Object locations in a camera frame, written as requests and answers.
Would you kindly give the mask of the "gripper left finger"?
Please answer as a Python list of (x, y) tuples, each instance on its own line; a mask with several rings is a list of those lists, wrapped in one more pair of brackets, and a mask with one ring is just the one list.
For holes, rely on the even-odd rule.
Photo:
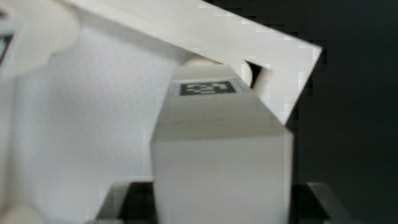
[(157, 224), (152, 182), (115, 183), (86, 224)]

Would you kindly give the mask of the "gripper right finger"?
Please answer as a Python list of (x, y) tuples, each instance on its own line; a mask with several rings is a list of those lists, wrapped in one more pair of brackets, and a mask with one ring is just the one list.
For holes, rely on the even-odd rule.
[(325, 183), (307, 182), (293, 186), (289, 224), (362, 224)]

